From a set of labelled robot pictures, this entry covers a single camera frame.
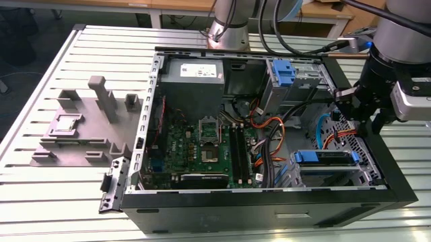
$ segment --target table surface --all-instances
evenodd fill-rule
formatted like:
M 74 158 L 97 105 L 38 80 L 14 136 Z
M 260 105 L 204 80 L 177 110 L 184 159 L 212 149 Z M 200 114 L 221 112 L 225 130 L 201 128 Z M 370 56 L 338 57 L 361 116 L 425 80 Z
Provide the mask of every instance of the table surface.
M 288 37 L 293 48 L 306 51 L 329 39 Z M 269 46 L 281 51 L 272 36 Z M 264 51 L 249 35 L 252 51 Z M 381 136 L 419 201 L 382 211 L 344 228 L 232 231 L 213 234 L 142 234 L 124 213 L 98 215 L 100 181 L 106 168 L 30 167 L 58 108 L 62 88 L 93 97 L 88 78 L 104 76 L 116 97 L 142 96 L 154 46 L 205 48 L 196 31 L 86 26 L 73 31 L 0 144 L 0 241 L 105 241 L 158 238 L 161 241 L 428 241 L 431 230 L 431 132 L 424 122 L 393 123 Z M 362 60 L 338 60 L 350 83 L 360 76 Z
M 209 11 L 213 0 L 14 0 L 16 2 L 77 4 L 93 6 L 153 8 L 189 11 Z M 302 17 L 352 19 L 353 14 L 346 8 L 338 12 L 330 8 L 330 4 L 312 2 L 302 5 Z

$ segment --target ram slot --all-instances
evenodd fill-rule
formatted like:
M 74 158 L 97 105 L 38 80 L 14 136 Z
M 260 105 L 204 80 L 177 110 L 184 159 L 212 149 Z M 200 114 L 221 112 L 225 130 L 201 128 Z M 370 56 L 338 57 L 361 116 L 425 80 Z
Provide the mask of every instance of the ram slot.
M 242 128 L 238 128 L 236 131 L 236 144 L 237 144 L 236 147 L 237 147 L 238 162 L 240 162 L 240 169 L 241 169 L 241 179 L 242 179 L 242 183 L 246 183 L 249 179 L 249 167 L 248 167 L 248 160 L 246 160 L 246 146 L 245 146 Z
M 229 143 L 230 143 L 230 161 L 232 161 L 232 176 L 233 182 L 241 179 L 240 161 L 238 161 L 238 147 L 236 142 L 236 127 L 229 127 Z

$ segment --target metal bracket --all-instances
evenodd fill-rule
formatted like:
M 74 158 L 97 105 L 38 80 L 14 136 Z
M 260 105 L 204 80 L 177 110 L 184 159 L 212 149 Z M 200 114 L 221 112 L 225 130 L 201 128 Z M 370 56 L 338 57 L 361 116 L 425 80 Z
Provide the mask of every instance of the metal bracket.
M 98 213 L 121 213 L 120 205 L 126 182 L 129 159 L 118 157 L 112 160 L 109 172 L 104 174 L 100 190 L 104 192 Z

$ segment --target blue plastic latch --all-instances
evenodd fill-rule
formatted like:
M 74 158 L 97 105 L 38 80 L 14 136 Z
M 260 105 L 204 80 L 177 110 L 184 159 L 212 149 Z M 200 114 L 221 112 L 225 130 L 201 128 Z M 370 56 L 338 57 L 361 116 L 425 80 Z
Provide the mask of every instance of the blue plastic latch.
M 318 162 L 316 151 L 300 151 L 304 162 Z
M 354 163 L 357 164 L 360 161 L 360 158 L 358 158 L 358 155 L 354 151 L 350 152 L 350 157 L 352 157 L 352 160 L 354 161 Z
M 301 158 L 301 156 L 300 156 L 300 154 L 297 152 L 294 153 L 294 159 L 296 159 L 296 163 L 302 162 L 302 158 Z
M 272 71 L 277 77 L 277 84 L 280 87 L 289 87 L 296 76 L 290 62 L 282 59 L 274 59 L 272 64 Z

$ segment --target red wire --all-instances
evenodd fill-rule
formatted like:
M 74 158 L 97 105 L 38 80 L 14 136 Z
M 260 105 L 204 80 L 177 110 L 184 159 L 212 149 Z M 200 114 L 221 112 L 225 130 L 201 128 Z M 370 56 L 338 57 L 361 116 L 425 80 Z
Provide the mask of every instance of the red wire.
M 150 144 L 150 147 L 156 144 L 156 141 L 157 141 L 158 130 L 160 130 L 160 128 L 161 128 L 161 124 L 162 124 L 162 115 L 164 115 L 165 104 L 166 104 L 166 97 L 162 97 L 162 110 L 161 110 L 161 116 L 160 116 L 158 125 L 157 125 L 156 137 L 154 137 L 153 143 Z
M 338 134 L 338 136 L 337 137 L 342 137 L 342 136 L 346 136 L 346 135 L 354 135 L 356 134 L 356 131 L 353 131 L 353 132 L 348 132 L 348 133 L 340 133 Z M 324 149 L 326 149 L 328 148 L 328 145 L 329 145 L 329 143 L 330 143 L 330 141 L 333 140 L 334 138 L 333 138 L 333 134 L 328 137 L 328 140 L 324 142 L 324 146 L 321 147 L 321 149 L 324 150 Z

